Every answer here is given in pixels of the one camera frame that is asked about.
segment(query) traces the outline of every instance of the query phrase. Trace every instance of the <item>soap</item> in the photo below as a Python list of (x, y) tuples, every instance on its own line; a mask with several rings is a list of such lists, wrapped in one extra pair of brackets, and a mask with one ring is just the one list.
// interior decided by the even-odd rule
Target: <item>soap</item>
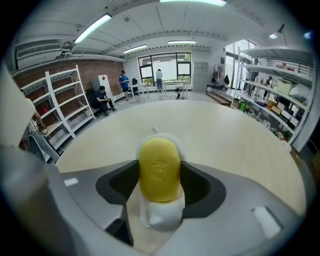
[(140, 190), (145, 198), (157, 203), (175, 200), (180, 188), (176, 145), (167, 138), (151, 138), (141, 146), (138, 160)]

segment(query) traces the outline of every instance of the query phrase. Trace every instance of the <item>round table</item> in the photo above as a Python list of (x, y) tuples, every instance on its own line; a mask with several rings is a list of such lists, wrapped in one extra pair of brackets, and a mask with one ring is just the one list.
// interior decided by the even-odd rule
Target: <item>round table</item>
[(177, 136), (188, 162), (250, 178), (305, 213), (304, 184), (288, 150), (259, 122), (215, 103), (166, 100), (118, 111), (85, 130), (56, 165), (65, 173), (135, 160), (152, 127)]

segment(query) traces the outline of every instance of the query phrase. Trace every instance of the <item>large window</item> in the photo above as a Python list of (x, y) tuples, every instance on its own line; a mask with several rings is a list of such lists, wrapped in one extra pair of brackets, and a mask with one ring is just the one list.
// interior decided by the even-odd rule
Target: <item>large window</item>
[[(254, 43), (245, 39), (229, 44), (225, 47), (225, 50), (226, 50), (225, 64), (227, 67), (229, 79), (231, 79), (230, 84), (228, 85), (229, 88), (239, 90), (244, 86), (243, 83), (240, 84), (240, 82), (237, 82), (239, 48), (242, 51), (242, 50), (248, 50), (256, 47), (257, 46)], [(248, 63), (252, 61), (247, 54), (241, 53), (240, 56), (246, 58)], [(246, 71), (243, 70), (242, 68), (239, 71), (239, 76), (242, 77), (245, 73)]]
[(141, 81), (147, 86), (156, 85), (156, 72), (162, 72), (162, 81), (191, 82), (191, 53), (177, 52), (138, 58)]

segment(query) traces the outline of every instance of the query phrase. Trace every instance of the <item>white ceiling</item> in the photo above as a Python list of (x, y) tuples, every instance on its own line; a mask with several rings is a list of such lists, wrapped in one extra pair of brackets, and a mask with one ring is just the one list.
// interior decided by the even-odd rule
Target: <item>white ceiling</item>
[[(283, 11), (265, 0), (228, 0), (224, 7), (159, 0), (44, 0), (17, 32), (11, 52), (44, 42), (71, 42), (74, 54), (111, 56), (143, 44), (148, 49), (164, 47), (168, 40), (195, 39), (196, 46), (212, 51), (244, 38), (268, 45), (274, 43), (268, 42), (268, 35), (288, 22)], [(112, 19), (73, 44), (105, 13)]]

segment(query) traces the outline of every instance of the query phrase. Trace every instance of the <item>person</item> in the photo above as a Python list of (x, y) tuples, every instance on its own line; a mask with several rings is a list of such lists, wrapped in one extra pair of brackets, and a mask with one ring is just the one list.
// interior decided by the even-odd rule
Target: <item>person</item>
[[(272, 77), (269, 76), (269, 79), (267, 79), (266, 82), (265, 82), (266, 86), (270, 87), (270, 82), (271, 82), (271, 80), (272, 80)], [(267, 96), (267, 94), (268, 94), (268, 91), (265, 90), (265, 91), (264, 91), (264, 94), (263, 94), (263, 100), (265, 100), (265, 97)]]
[[(24, 96), (26, 96), (24, 90), (20, 89), (20, 91), (24, 94)], [(46, 126), (43, 123), (41, 116), (39, 115), (39, 113), (36, 110), (35, 105), (33, 104), (33, 102), (31, 101), (31, 99), (29, 98), (25, 98), (25, 100), (27, 101), (27, 103), (32, 107), (32, 109), (34, 110), (34, 114), (33, 117), (36, 121), (34, 121), (33, 119), (30, 120), (28, 126), (27, 126), (27, 130), (28, 133), (30, 135), (32, 135), (36, 142), (39, 144), (40, 148), (46, 152), (55, 162), (58, 161), (58, 159), (60, 158), (60, 155), (56, 152), (56, 150), (49, 144), (49, 142), (46, 140), (45, 136), (43, 134), (41, 134), (39, 132), (39, 130), (36, 128), (36, 124), (38, 123), (39, 125), (39, 129), (43, 130)]]
[(155, 72), (155, 79), (156, 79), (156, 88), (159, 92), (159, 90), (161, 91), (162, 90), (162, 72), (161, 72), (161, 69), (159, 68), (157, 70), (157, 72)]
[(109, 114), (107, 112), (107, 110), (108, 110), (107, 103), (109, 103), (110, 108), (111, 108), (112, 111), (117, 111), (114, 108), (112, 100), (107, 97), (106, 88), (104, 86), (100, 86), (99, 90), (97, 90), (95, 92), (95, 98), (98, 101), (98, 104), (99, 104), (100, 108), (102, 109), (102, 111), (103, 111), (103, 113), (104, 113), (104, 115), (106, 117), (109, 116)]
[(129, 79), (125, 75), (125, 73), (126, 72), (124, 70), (121, 70), (121, 75), (119, 77), (119, 82), (121, 84), (122, 91), (124, 92), (125, 100), (127, 101), (128, 100), (128, 91), (129, 91), (129, 86), (128, 86)]
[[(245, 77), (245, 80), (246, 80), (246, 81), (249, 81), (249, 80), (250, 80), (250, 71), (249, 71), (248, 69), (246, 70), (245, 74), (242, 76), (242, 79), (244, 79), (244, 77)], [(244, 92), (247, 90), (247, 87), (248, 87), (248, 83), (245, 82), (245, 83), (244, 83), (244, 86), (243, 86), (243, 91), (244, 91)]]

